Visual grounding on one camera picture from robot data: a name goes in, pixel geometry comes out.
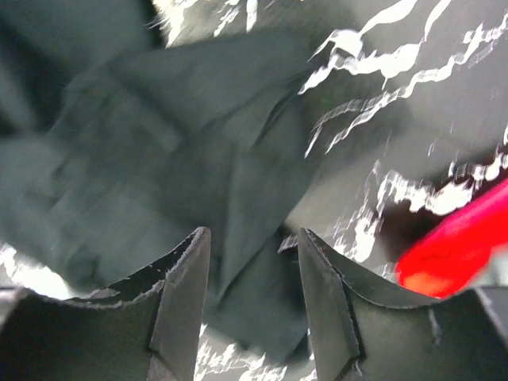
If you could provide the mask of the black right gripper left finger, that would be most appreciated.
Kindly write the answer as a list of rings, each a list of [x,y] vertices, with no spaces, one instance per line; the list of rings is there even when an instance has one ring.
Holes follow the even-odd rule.
[[[210,264],[210,231],[90,298],[1,290],[4,380],[191,380]]]

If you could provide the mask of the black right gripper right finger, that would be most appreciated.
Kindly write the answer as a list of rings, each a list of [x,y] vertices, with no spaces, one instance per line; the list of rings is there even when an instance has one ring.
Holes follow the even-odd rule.
[[[507,290],[436,299],[342,256],[314,232],[298,260],[320,380],[504,380]]]

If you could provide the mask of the black t shirt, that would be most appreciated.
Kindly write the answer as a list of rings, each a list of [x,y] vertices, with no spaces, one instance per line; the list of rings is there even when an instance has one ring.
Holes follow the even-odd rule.
[[[285,221],[313,176],[306,38],[164,48],[149,1],[1,4],[1,238],[92,291],[211,231],[204,320],[276,363],[307,318]]]

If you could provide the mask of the folded red t shirt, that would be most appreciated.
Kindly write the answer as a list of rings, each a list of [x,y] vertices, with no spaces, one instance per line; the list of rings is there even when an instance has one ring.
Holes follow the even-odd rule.
[[[398,284],[433,298],[461,291],[482,271],[495,252],[507,246],[507,181],[491,188],[400,257]]]

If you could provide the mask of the black marble pattern mat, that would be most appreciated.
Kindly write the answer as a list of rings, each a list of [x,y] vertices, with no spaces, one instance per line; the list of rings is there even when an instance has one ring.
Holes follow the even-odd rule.
[[[311,70],[298,96],[311,124],[304,157],[313,176],[285,221],[281,251],[298,259],[298,235],[308,229],[399,285],[404,252],[507,181],[506,2],[149,2],[148,27],[164,48],[265,29],[308,41]],[[2,238],[1,272],[13,281],[6,287],[58,300],[90,298],[129,277],[80,291]],[[298,274],[302,286],[299,260]],[[456,294],[474,287],[507,290],[507,246]],[[205,302],[206,294],[191,380],[320,380],[307,312],[306,354],[276,363],[210,328]]]

